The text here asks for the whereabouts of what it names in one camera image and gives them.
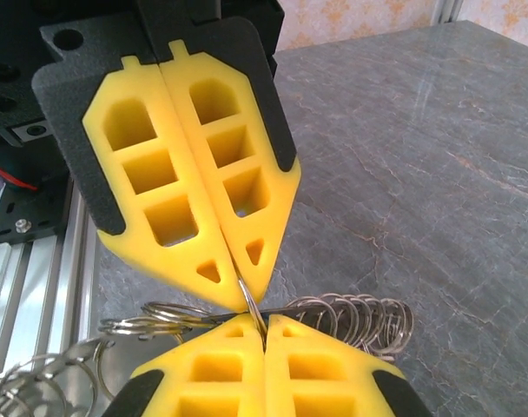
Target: wall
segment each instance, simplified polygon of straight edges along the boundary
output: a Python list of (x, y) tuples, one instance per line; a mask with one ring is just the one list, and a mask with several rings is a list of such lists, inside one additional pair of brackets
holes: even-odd
[(470, 20), (528, 45), (528, 0), (464, 0), (459, 20)]
[(278, 49), (428, 26), (436, 0), (280, 0)]

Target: red wire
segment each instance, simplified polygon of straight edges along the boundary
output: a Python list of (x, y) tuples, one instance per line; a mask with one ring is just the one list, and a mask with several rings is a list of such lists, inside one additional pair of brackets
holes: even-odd
[(18, 187), (21, 187), (23, 189), (32, 189), (33, 191), (37, 191), (38, 187), (35, 187), (34, 185), (28, 184), (27, 182), (23, 182), (17, 178), (15, 178), (12, 174), (9, 174), (5, 172), (3, 169), (0, 168), (0, 176), (8, 182), (11, 182), (14, 185), (17, 185)]

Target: marble countertop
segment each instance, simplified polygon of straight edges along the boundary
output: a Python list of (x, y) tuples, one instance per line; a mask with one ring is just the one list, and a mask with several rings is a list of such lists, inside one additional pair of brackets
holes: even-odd
[[(399, 298), (434, 415), (528, 415), (528, 48), (463, 22), (277, 59), (303, 179), (262, 305)], [(207, 306), (102, 254), (101, 317), (164, 299)]]

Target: key ring bundle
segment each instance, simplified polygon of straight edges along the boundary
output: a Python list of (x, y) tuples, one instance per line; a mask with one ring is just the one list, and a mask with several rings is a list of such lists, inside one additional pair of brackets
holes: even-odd
[[(413, 314), (404, 302), (379, 300), (371, 295), (324, 294), (298, 298), (284, 308), (260, 312), (255, 304), (253, 308), (249, 312), (263, 340), (268, 316), (283, 314), (384, 361), (393, 361), (413, 333)], [(236, 316), (214, 315), (200, 308), (165, 302), (149, 302), (142, 312), (143, 315), (128, 319), (102, 320), (102, 336), (80, 341), (60, 354), (35, 356), (1, 374), (0, 417), (100, 415), (129, 377), (125, 372), (121, 381), (113, 381), (114, 386), (109, 387), (109, 370), (123, 362), (129, 365), (126, 356), (133, 355), (136, 361), (138, 353), (143, 352), (151, 359), (183, 343), (197, 330), (214, 328)], [(80, 404), (77, 394), (69, 392), (69, 385), (73, 385), (70, 380), (82, 381)]]

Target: yellow foam gripper pad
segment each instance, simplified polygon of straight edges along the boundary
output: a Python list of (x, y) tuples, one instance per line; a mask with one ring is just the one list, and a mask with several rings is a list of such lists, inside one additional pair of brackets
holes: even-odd
[(134, 268), (242, 311), (235, 267), (259, 301), (300, 165), (278, 168), (246, 76), (170, 47), (160, 65), (123, 58), (82, 120), (127, 225), (99, 236)]
[(394, 417), (373, 372), (394, 366), (285, 316), (267, 350), (248, 314), (161, 355), (133, 377), (163, 379), (142, 417)]

